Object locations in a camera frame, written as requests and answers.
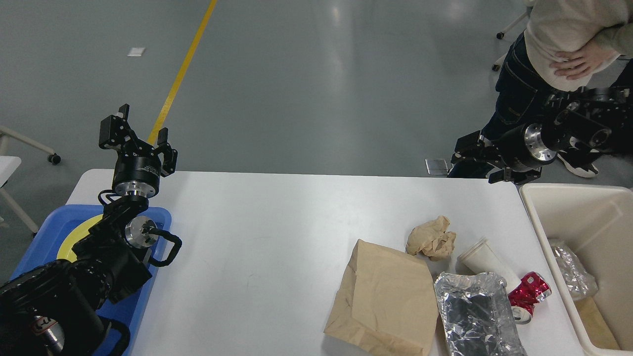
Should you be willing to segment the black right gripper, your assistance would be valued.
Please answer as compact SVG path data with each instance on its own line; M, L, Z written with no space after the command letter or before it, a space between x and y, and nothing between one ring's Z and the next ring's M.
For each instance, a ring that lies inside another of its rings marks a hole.
M457 139L451 164L463 161L484 162L506 168L489 175L488 183L512 182L524 185L541 176L541 167L552 164L557 156L543 139L541 124L524 124L507 131L497 140L497 147L487 140L481 131L475 131Z

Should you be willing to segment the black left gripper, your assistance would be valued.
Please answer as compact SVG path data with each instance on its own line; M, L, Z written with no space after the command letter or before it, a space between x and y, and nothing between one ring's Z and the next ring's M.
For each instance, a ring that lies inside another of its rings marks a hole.
M115 115L101 121L98 146L117 151L112 189L120 196L156 196L160 191L160 175L176 171L178 151L168 142L168 128L158 131L157 146L146 149L128 122L130 106L123 104ZM157 155L163 155L162 162Z

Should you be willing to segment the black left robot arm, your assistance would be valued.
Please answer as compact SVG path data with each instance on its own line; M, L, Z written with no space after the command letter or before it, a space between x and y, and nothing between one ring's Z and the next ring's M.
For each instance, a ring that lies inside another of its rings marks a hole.
M160 178L176 171L177 151L168 129L157 144L140 139L128 122L130 107L101 121L98 145L117 152L111 189L98 194L102 218L72 246L76 260L56 259L1 286L3 356L92 356L110 331L120 339L109 352L122 356L132 336L128 326L97 314L165 267L181 249L180 237L143 214L160 191Z

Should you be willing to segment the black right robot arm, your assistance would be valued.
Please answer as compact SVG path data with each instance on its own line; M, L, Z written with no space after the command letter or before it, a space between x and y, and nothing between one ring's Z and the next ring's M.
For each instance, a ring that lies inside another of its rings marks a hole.
M569 151L571 140L581 150L605 155L632 153L632 88L609 87L550 95L545 115L522 124L487 143L479 132L457 140L451 159L483 162L497 169L489 182L523 185L540 178L541 169Z

